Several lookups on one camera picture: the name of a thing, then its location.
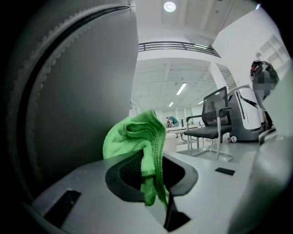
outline teal shirt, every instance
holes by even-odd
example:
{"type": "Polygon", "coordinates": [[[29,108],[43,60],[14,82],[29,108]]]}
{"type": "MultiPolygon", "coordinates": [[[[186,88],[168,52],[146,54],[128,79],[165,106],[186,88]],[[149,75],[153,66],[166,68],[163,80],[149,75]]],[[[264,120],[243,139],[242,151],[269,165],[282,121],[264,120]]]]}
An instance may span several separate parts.
{"type": "Polygon", "coordinates": [[[174,118],[173,116],[170,116],[169,118],[170,118],[170,120],[173,121],[173,124],[178,123],[178,120],[176,118],[174,118]]]}

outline black mesh chair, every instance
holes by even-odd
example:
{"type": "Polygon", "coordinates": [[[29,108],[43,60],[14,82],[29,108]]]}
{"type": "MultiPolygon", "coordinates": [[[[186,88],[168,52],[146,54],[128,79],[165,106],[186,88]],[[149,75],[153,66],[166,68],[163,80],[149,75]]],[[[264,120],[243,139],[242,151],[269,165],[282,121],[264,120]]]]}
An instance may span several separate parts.
{"type": "Polygon", "coordinates": [[[217,154],[217,160],[219,159],[219,154],[222,154],[228,157],[230,161],[233,156],[224,152],[220,152],[220,143],[222,141],[222,135],[232,131],[231,119],[229,111],[232,110],[228,106],[228,95],[227,88],[223,87],[210,95],[206,96],[203,100],[202,115],[190,116],[186,118],[187,131],[184,132],[187,138],[188,151],[190,151],[190,138],[209,138],[215,139],[218,138],[217,150],[214,149],[205,149],[194,156],[198,156],[204,152],[214,152],[217,154]],[[201,117],[205,127],[189,130],[188,121],[191,118],[201,117]]]}

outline round ceiling light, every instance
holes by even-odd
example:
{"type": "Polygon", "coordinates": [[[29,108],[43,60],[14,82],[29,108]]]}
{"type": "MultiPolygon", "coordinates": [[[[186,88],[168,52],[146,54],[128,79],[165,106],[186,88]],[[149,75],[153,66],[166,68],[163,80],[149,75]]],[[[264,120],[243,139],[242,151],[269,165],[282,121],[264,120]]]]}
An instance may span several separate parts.
{"type": "Polygon", "coordinates": [[[164,4],[164,9],[167,12],[173,12],[176,9],[176,5],[173,2],[166,2],[164,4]]]}

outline black metal railing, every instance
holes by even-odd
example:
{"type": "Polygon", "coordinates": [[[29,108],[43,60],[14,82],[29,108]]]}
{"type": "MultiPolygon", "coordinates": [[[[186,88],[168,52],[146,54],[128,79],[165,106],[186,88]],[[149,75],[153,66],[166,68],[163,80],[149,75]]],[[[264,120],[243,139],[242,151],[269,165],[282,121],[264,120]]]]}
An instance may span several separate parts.
{"type": "Polygon", "coordinates": [[[204,46],[199,44],[192,44],[186,42],[146,42],[139,43],[138,52],[157,50],[157,49],[180,49],[180,50],[190,50],[201,53],[207,53],[220,57],[219,54],[210,46],[204,46]]]}

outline ceiling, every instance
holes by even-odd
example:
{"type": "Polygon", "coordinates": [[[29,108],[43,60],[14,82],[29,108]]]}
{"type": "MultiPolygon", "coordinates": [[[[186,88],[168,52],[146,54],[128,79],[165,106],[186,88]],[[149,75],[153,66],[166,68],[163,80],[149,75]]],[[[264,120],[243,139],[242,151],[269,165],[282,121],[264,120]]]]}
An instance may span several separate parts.
{"type": "Polygon", "coordinates": [[[255,8],[250,0],[136,0],[139,42],[184,37],[209,45],[220,30],[255,8]],[[167,1],[176,4],[174,12],[164,10],[167,1]]]}
{"type": "MultiPolygon", "coordinates": [[[[208,70],[209,62],[187,58],[160,58],[138,61],[132,89],[132,100],[142,110],[196,106],[205,96],[217,90],[208,70]],[[187,85],[176,95],[182,83],[187,85]]],[[[219,66],[227,85],[235,81],[227,67],[219,66]]]]}

